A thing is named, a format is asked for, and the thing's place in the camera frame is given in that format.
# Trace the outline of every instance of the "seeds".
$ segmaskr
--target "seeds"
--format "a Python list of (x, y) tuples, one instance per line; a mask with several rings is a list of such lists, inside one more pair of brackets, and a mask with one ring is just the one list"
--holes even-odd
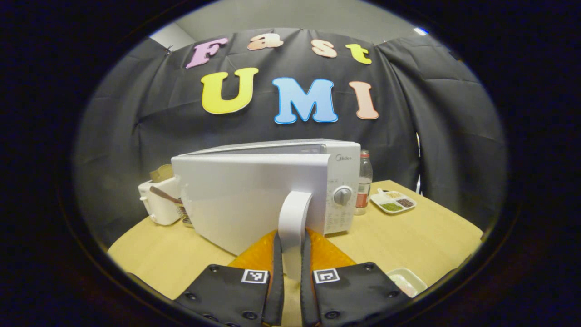
[(389, 192), (389, 193), (385, 193), (385, 195), (387, 195), (390, 198), (399, 198), (401, 197), (401, 193), (398, 192)]
[(414, 203), (408, 199), (397, 200), (397, 203), (403, 205), (406, 208), (412, 207), (414, 205)]
[(399, 210), (403, 209), (402, 207), (400, 207), (399, 205), (397, 205), (395, 203), (386, 203), (386, 204), (382, 204), (381, 206), (388, 211), (399, 211)]

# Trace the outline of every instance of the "midea logo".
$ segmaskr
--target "midea logo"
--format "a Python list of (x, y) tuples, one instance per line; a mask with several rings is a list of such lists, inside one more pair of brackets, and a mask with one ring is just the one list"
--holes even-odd
[(341, 160), (351, 160), (351, 157), (344, 157), (344, 156), (338, 154), (337, 157), (335, 157), (335, 159), (337, 161), (341, 161)]

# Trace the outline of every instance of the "orange gripper pad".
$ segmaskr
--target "orange gripper pad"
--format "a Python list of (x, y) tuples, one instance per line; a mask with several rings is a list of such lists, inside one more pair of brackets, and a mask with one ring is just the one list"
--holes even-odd
[(264, 235), (256, 243), (252, 244), (232, 262), (228, 267), (242, 269), (268, 270), (272, 276), (274, 236), (277, 230)]
[(349, 256), (323, 235), (307, 228), (311, 237), (311, 271), (355, 265)]

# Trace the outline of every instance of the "foam letter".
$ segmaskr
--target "foam letter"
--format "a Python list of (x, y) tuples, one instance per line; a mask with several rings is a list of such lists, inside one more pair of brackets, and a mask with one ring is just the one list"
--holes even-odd
[(312, 40), (313, 52), (319, 56), (334, 58), (337, 56), (337, 51), (333, 50), (333, 45), (328, 41)]
[(257, 35), (250, 39), (248, 50), (260, 50), (264, 48), (280, 47), (284, 42), (281, 41), (281, 36), (276, 33), (267, 33)]
[(252, 87), (254, 74), (258, 73), (257, 68), (249, 67), (238, 69), (234, 75), (240, 77), (238, 95), (232, 100), (222, 99), (222, 81), (228, 77), (228, 73), (220, 72), (208, 74), (202, 77), (204, 84), (202, 90), (202, 107), (209, 113), (220, 115), (238, 111), (247, 106), (252, 99)]
[(349, 82), (349, 86), (355, 90), (355, 96), (357, 97), (357, 103), (359, 104), (357, 117), (361, 119), (377, 119), (379, 113), (375, 111), (375, 108), (373, 107), (371, 94), (369, 92), (371, 85), (365, 82), (351, 81)]
[(188, 69), (188, 68), (192, 68), (195, 66), (205, 64), (206, 62), (208, 62), (210, 60), (206, 55), (210, 55), (210, 56), (215, 55), (216, 52), (218, 52), (218, 49), (220, 49), (219, 45), (226, 44), (226, 43), (228, 43), (228, 39), (221, 38), (218, 40), (214, 40), (214, 41), (210, 41), (210, 42), (196, 45), (193, 48), (192, 60), (189, 62), (189, 64), (186, 65), (185, 68)]
[(296, 121), (296, 115), (292, 113), (293, 105), (304, 122), (311, 116), (315, 104), (317, 110), (313, 115), (313, 120), (316, 122), (332, 123), (339, 119), (333, 111), (331, 98), (333, 82), (323, 79), (314, 80), (307, 94), (299, 83), (290, 77), (274, 79), (272, 83), (278, 87), (279, 109), (278, 115), (274, 118), (277, 124), (290, 124)]
[(347, 44), (347, 45), (345, 45), (345, 48), (351, 49), (351, 55), (353, 56), (353, 58), (355, 60), (359, 61), (360, 63), (364, 63), (366, 65), (371, 64), (371, 59), (365, 58), (365, 55), (364, 55), (364, 54), (369, 53), (369, 51), (367, 51), (367, 49), (362, 48), (358, 44)]

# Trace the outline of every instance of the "microwave dial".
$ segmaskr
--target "microwave dial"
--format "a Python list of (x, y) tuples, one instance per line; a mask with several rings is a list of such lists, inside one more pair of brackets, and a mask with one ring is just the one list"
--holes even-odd
[(345, 206), (351, 199), (353, 190), (349, 186), (340, 186), (333, 192), (333, 200), (338, 205)]

